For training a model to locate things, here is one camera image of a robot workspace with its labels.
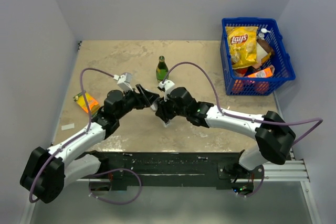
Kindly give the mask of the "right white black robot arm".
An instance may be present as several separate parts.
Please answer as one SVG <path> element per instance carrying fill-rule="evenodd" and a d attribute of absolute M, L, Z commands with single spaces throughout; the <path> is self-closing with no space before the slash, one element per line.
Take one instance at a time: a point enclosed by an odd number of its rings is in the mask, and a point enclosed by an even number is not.
<path fill-rule="evenodd" d="M 164 124 L 176 116 L 195 126 L 225 129 L 248 136 L 257 145 L 241 152 L 234 173 L 246 178 L 256 167 L 271 162 L 283 165 L 296 138 L 293 130 L 273 111 L 265 115 L 228 112 L 212 103 L 196 101 L 184 87 L 160 88 L 164 97 L 157 101 L 156 116 Z"/>

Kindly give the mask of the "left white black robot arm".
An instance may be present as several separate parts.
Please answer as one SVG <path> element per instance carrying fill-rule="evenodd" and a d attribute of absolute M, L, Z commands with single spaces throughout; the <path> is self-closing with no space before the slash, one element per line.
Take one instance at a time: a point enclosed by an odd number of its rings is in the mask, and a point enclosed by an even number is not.
<path fill-rule="evenodd" d="M 29 191 L 29 201 L 53 201 L 65 186 L 66 168 L 78 156 L 112 135 L 120 125 L 119 120 L 127 113 L 149 108 L 159 97 L 140 84 L 129 91 L 112 90 L 103 107 L 81 131 L 56 146 L 35 148 L 20 179 L 20 185 Z"/>

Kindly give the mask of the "white battery cover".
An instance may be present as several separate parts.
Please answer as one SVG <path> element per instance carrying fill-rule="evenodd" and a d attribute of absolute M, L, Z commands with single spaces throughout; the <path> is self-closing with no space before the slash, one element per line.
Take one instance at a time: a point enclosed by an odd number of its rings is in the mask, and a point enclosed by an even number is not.
<path fill-rule="evenodd" d="M 71 124 L 67 124 L 67 125 L 62 125 L 61 126 L 61 130 L 62 131 L 66 131 L 66 130 L 70 130 L 70 129 L 74 129 L 75 128 L 75 124 L 71 123 Z"/>

